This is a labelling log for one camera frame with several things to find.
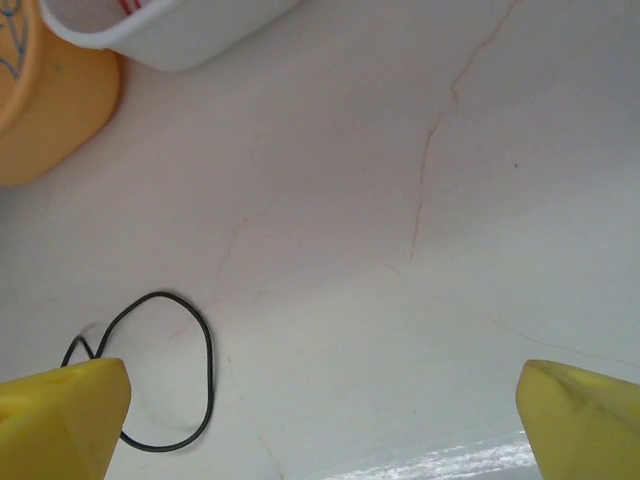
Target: white surface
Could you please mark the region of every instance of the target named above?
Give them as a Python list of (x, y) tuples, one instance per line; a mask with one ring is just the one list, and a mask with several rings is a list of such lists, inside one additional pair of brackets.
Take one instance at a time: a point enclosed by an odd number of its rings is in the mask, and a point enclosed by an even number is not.
[(47, 25), (68, 42), (109, 48), (176, 72), (219, 54), (298, 1), (142, 0), (142, 8), (129, 16), (118, 0), (40, 0), (40, 5)]
[[(0, 380), (172, 288), (218, 336), (214, 421), (119, 444), (109, 479), (539, 479), (525, 360), (640, 381), (639, 27), (623, 0), (312, 1), (132, 68), (98, 137), (0, 191)], [(161, 302), (122, 329), (129, 433), (198, 422), (201, 344)]]

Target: crack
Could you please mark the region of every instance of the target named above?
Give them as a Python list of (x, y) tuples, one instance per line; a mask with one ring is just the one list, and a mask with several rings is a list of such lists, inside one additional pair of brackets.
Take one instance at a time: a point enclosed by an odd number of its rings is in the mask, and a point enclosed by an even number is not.
[(418, 242), (418, 237), (420, 236), (420, 217), (422, 216), (422, 207), (424, 205), (424, 181), (425, 181), (424, 174), (425, 174), (425, 169), (427, 167), (427, 159), (429, 158), (429, 149), (431, 147), (431, 142), (433, 141), (433, 137), (436, 131), (438, 130), (438, 128), (440, 128), (440, 125), (442, 124), (442, 122), (444, 121), (444, 117), (457, 112), (460, 107), (460, 94), (458, 93), (458, 85), (464, 79), (464, 77), (469, 73), (469, 71), (471, 70), (471, 67), (473, 67), (473, 64), (476, 62), (476, 59), (482, 53), (482, 51), (485, 48), (487, 48), (489, 45), (491, 45), (496, 40), (496, 38), (498, 38), (498, 35), (500, 35), (500, 32), (504, 28), (504, 25), (507, 23), (507, 20), (509, 19), (513, 11), (523, 1), (524, 0), (511, 0), (511, 3), (509, 3), (509, 7), (505, 11), (505, 13), (502, 15), (502, 17), (500, 18), (496, 26), (493, 28), (493, 30), (489, 33), (489, 35), (485, 37), (485, 39), (482, 42), (480, 42), (480, 44), (476, 48), (474, 48), (473, 52), (471, 52), (471, 55), (469, 56), (468, 60), (462, 67), (462, 70), (460, 70), (460, 73), (452, 80), (451, 84), (449, 85), (449, 96), (451, 97), (453, 106), (449, 107), (446, 110), (441, 110), (438, 113), (438, 116), (436, 117), (435, 125), (427, 133), (427, 139), (425, 141), (424, 151), (422, 153), (422, 162), (420, 164), (420, 196), (418, 198), (418, 207), (416, 208), (416, 215), (414, 219), (413, 236), (411, 237), (411, 249), (409, 251), (409, 260), (413, 260), (413, 257), (415, 256), (416, 245)]
[(180, 330), (178, 330), (176, 333), (174, 333), (173, 335), (171, 335), (167, 341), (170, 342), (171, 340), (174, 340), (175, 338), (179, 337), (180, 335), (182, 335), (184, 332), (186, 332), (188, 330), (188, 328), (191, 326), (191, 324), (193, 323), (193, 318), (190, 318), (189, 320), (187, 320), (187, 323), (185, 323)]
[(247, 404), (246, 404), (246, 402), (244, 400), (244, 395), (242, 395), (242, 390), (240, 390), (240, 387), (238, 385), (238, 381), (236, 380), (236, 374), (235, 374), (235, 372), (233, 370), (233, 360), (231, 358), (231, 355), (227, 355), (227, 364), (229, 365), (229, 376), (231, 378), (231, 383), (233, 384), (236, 392), (238, 393), (238, 399), (240, 400), (241, 408), (245, 411), (245, 413), (247, 414), (247, 418), (249, 419), (251, 425), (256, 430), (256, 438), (258, 440), (260, 440), (260, 443), (262, 443), (262, 445), (264, 446), (264, 449), (267, 451), (267, 455), (269, 455), (269, 458), (271, 458), (271, 460), (273, 461), (273, 466), (275, 467), (276, 473), (278, 474), (278, 479), (279, 480), (285, 480), (284, 470), (282, 470), (282, 465), (274, 457), (273, 452), (271, 451), (271, 447), (269, 446), (269, 443), (267, 442), (265, 436), (262, 435), (261, 433), (258, 433), (258, 431), (257, 431), (256, 421), (253, 418), (253, 415), (251, 414), (251, 411), (249, 410), (249, 407), (247, 406)]
[(513, 11), (523, 1), (524, 0), (511, 0), (509, 7), (507, 7), (507, 10), (504, 12), (504, 14), (500, 18), (500, 20), (498, 21), (494, 29), (491, 31), (491, 33), (489, 33), (489, 35), (485, 37), (485, 39), (480, 43), (480, 45), (478, 45), (473, 50), (473, 52), (471, 52), (471, 55), (469, 56), (467, 63), (464, 65), (464, 67), (462, 67), (462, 70), (460, 71), (458, 76), (454, 78), (453, 81), (451, 82), (449, 91), (451, 93), (451, 100), (453, 100), (453, 108), (450, 111), (457, 111), (458, 107), (460, 106), (460, 95), (458, 94), (458, 84), (467, 75), (467, 73), (469, 73), (469, 70), (471, 70), (471, 67), (476, 62), (476, 59), (478, 58), (480, 53), (482, 53), (482, 51), (485, 48), (491, 45), (495, 41), (495, 39), (498, 38), (498, 35), (502, 31), (504, 25), (507, 23), (507, 20), (509, 20), (509, 17), (513, 13)]
[(400, 280), (402, 280), (407, 287), (409, 287), (410, 289), (412, 289), (413, 291), (427, 297), (430, 298), (432, 300), (435, 301), (439, 301), (439, 302), (443, 302), (443, 303), (447, 303), (449, 305), (452, 305), (458, 309), (460, 309), (460, 311), (472, 318), (476, 318), (481, 320), (479, 317), (484, 317), (485, 320), (488, 320), (489, 322), (491, 322), (493, 325), (496, 325), (498, 327), (504, 328), (505, 330), (513, 333), (514, 335), (524, 338), (525, 340), (531, 342), (531, 343), (535, 343), (537, 345), (542, 345), (543, 347), (548, 347), (548, 348), (553, 348), (555, 350), (562, 350), (565, 352), (569, 352), (569, 353), (574, 353), (576, 355), (581, 355), (583, 357), (588, 357), (588, 358), (595, 358), (598, 360), (605, 360), (605, 361), (609, 361), (609, 362), (613, 362), (613, 363), (618, 363), (620, 365), (626, 365), (628, 367), (633, 367), (633, 368), (640, 368), (640, 365), (637, 363), (633, 363), (633, 362), (627, 362), (626, 360), (620, 360), (618, 358), (612, 358), (612, 357), (606, 357), (604, 355), (598, 355), (597, 353), (589, 353), (589, 352), (583, 352), (581, 350), (576, 350), (574, 348), (570, 348), (570, 347), (563, 347), (562, 345), (555, 345), (553, 343), (548, 343), (548, 342), (543, 342), (542, 340), (538, 340), (537, 338), (531, 337), (525, 333), (522, 333), (518, 330), (516, 330), (515, 328), (513, 328), (512, 326), (506, 324), (503, 320), (501, 319), (496, 319), (496, 318), (491, 318), (490, 315), (484, 314), (484, 313), (478, 313), (475, 312), (473, 310), (469, 310), (467, 307), (465, 307), (462, 303), (450, 299), (450, 298), (445, 298), (445, 297), (439, 297), (437, 295), (432, 295), (430, 293), (425, 292), (424, 290), (421, 290), (420, 288), (418, 288), (416, 285), (413, 284), (413, 282), (409, 281), (404, 275), (402, 275), (402, 273), (400, 273), (400, 270), (398, 270), (398, 268), (396, 268), (395, 266), (388, 264), (388, 263), (382, 263), (383, 266), (385, 266), (386, 268), (388, 268), (389, 270), (393, 271)]
[(433, 136), (435, 135), (438, 128), (440, 128), (440, 124), (442, 123), (442, 119), (447, 114), (447, 111), (442, 111), (438, 113), (438, 118), (436, 118), (436, 123), (429, 133), (427, 134), (427, 141), (424, 144), (424, 151), (422, 152), (422, 163), (420, 164), (420, 197), (418, 198), (418, 208), (416, 209), (415, 221), (413, 224), (413, 236), (411, 237), (411, 251), (409, 252), (409, 260), (413, 260), (413, 256), (416, 253), (416, 244), (418, 242), (418, 235), (420, 235), (420, 217), (422, 214), (422, 206), (424, 204), (424, 171), (427, 168), (427, 158), (429, 157), (429, 147), (431, 146), (431, 140), (433, 140)]
[(273, 464), (276, 467), (276, 472), (278, 473), (278, 478), (280, 480), (285, 480), (284, 472), (282, 471), (282, 466), (280, 465), (280, 462), (278, 462), (273, 456), (273, 452), (271, 451), (271, 447), (269, 447), (269, 444), (267, 443), (267, 441), (264, 439), (262, 435), (258, 435), (258, 440), (262, 442), (262, 445), (264, 445), (264, 448), (267, 451), (267, 454), (269, 455), (269, 457), (271, 457), (271, 460), (273, 460)]
[(266, 213), (269, 211), (269, 209), (278, 201), (278, 197), (274, 198), (269, 205), (267, 205), (267, 207), (262, 210), (259, 213), (256, 213), (255, 215), (252, 215), (250, 217), (246, 217), (245, 219), (243, 219), (238, 225), (236, 225), (235, 227), (233, 227), (233, 229), (231, 230), (231, 240), (229, 241), (229, 245), (227, 245), (227, 251), (225, 252), (224, 256), (220, 259), (220, 262), (218, 262), (218, 266), (216, 268), (216, 276), (220, 277), (220, 271), (222, 270), (222, 267), (224, 266), (224, 264), (227, 262), (227, 260), (229, 259), (229, 257), (231, 256), (231, 253), (233, 252), (233, 247), (236, 243), (236, 241), (238, 240), (238, 237), (240, 236), (240, 232), (242, 231), (242, 229), (244, 227), (247, 226), (247, 224), (253, 220), (256, 220), (260, 217), (263, 217), (264, 215), (266, 215)]
[(554, 348), (556, 350), (563, 350), (563, 351), (569, 352), (569, 353), (575, 353), (576, 355), (582, 355), (583, 357), (595, 358), (595, 359), (598, 359), (598, 360), (606, 360), (606, 361), (609, 361), (609, 362), (618, 363), (620, 365), (626, 365), (628, 367), (640, 368), (640, 365), (638, 365), (637, 363), (627, 362), (625, 360), (620, 360), (618, 358), (605, 357), (603, 355), (598, 355), (596, 353), (583, 352), (581, 350), (576, 350), (574, 348), (563, 347), (561, 345), (554, 345), (553, 343), (543, 342), (542, 340), (538, 340), (537, 338), (534, 338), (534, 337), (526, 335), (526, 334), (524, 334), (522, 332), (519, 332), (518, 330), (516, 330), (512, 326), (507, 325), (506, 323), (504, 323), (504, 321), (502, 321), (502, 320), (495, 320), (494, 319), (494, 320), (491, 320), (491, 323), (493, 323), (494, 325), (497, 325), (498, 327), (502, 327), (505, 330), (508, 330), (509, 332), (513, 333), (514, 335), (517, 335), (518, 337), (524, 338), (525, 340), (528, 340), (529, 342), (535, 343), (537, 345), (542, 345), (544, 347)]

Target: white plastic bowl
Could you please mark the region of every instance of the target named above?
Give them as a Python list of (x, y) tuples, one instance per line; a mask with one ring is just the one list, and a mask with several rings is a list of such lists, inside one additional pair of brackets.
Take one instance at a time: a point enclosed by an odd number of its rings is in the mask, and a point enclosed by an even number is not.
[(222, 52), (299, 0), (146, 0), (127, 16), (118, 0), (40, 0), (49, 28), (85, 48), (115, 50), (181, 71)]

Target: blue drawing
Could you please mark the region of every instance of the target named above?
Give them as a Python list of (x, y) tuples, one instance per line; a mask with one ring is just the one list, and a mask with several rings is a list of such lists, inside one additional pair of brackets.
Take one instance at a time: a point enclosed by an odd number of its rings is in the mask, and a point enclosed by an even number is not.
[(15, 65), (3, 57), (0, 57), (0, 65), (4, 65), (15, 80), (20, 79), (22, 67), (24, 66), (24, 58), (27, 53), (28, 22), (26, 15), (22, 20), (20, 34), (18, 34), (15, 22), (15, 16), (20, 10), (20, 6), (20, 0), (13, 0), (13, 2), (11, 0), (0, 0), (0, 32), (6, 28), (9, 29), (13, 45), (18, 52), (18, 59)]

